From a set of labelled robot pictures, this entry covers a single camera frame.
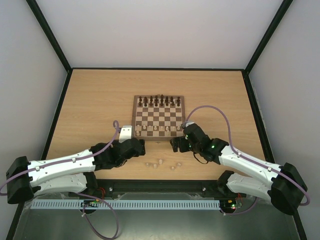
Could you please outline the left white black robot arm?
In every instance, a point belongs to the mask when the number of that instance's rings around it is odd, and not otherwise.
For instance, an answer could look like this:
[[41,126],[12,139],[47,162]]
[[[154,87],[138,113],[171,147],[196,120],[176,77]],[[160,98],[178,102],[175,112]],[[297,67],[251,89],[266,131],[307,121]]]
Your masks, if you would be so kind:
[[58,192],[93,194],[98,187],[95,171],[110,170],[132,157],[146,153],[143,139],[98,143],[82,152],[50,159],[15,159],[6,172],[8,204],[19,204],[34,197]]

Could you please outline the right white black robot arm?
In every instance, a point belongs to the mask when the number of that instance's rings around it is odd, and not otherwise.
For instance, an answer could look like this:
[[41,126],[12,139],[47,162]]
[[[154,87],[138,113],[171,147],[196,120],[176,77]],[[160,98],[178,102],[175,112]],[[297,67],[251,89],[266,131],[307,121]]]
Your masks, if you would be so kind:
[[172,138],[170,144],[174,152],[192,152],[207,162],[240,171],[242,174],[225,171],[218,179],[218,191],[224,196],[231,193],[251,195],[293,216],[308,190],[294,165],[278,165],[240,152],[220,138],[210,138],[194,122],[189,122],[183,135]]

